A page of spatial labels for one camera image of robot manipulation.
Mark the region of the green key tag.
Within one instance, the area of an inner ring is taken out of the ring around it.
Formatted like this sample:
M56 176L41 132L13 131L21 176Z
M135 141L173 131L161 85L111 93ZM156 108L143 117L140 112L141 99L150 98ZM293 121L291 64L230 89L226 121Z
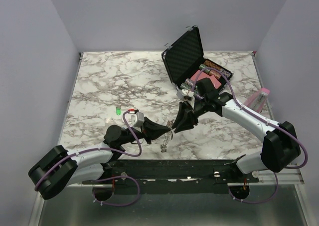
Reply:
M120 107L116 107L116 114L117 114L118 116L121 115L121 108L120 108Z

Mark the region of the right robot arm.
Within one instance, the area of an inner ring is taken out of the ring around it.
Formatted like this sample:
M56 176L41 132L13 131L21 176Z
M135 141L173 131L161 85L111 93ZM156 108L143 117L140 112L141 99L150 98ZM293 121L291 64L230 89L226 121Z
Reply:
M209 79L196 83L202 97L197 101L197 94L190 89L179 89L179 110L173 129L175 133L194 128L198 117L214 112L230 119L252 133L262 143L261 152L244 155L235 160L229 170L230 178L240 182L253 171L270 170L274 173L286 168L301 154L294 126L285 121L277 121L263 117L242 105L233 94L219 93Z

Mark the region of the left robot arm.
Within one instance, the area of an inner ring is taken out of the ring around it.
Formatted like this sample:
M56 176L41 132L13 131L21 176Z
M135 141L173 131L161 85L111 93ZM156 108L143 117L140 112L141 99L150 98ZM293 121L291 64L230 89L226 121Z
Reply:
M120 156L138 157L137 153L127 153L123 144L144 139L147 143L170 131L170 127L144 118L141 129L123 128L118 125L108 127L101 144L82 150L67 150L62 145L53 147L28 172L34 189L45 199L58 195L67 185L81 181L97 180L106 183L111 176L104 164L117 160Z

